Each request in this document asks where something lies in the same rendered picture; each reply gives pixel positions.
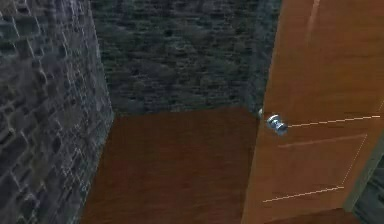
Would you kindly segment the silver round door knob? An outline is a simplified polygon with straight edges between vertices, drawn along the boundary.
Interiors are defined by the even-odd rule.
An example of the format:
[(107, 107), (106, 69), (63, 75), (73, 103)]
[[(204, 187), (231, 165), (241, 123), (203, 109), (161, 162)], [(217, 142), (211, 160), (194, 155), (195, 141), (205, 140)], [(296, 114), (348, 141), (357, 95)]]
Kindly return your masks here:
[(288, 125), (284, 123), (278, 114), (270, 116), (266, 120), (267, 127), (277, 135), (284, 135), (288, 131)]

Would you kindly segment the orange wooden room door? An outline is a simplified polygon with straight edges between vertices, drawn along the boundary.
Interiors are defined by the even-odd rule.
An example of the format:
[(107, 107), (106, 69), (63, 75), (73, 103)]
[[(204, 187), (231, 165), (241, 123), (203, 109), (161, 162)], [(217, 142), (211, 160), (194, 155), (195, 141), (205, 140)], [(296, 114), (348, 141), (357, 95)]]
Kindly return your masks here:
[[(241, 224), (350, 210), (384, 134), (384, 0), (266, 0)], [(266, 120), (278, 114), (284, 135)]]

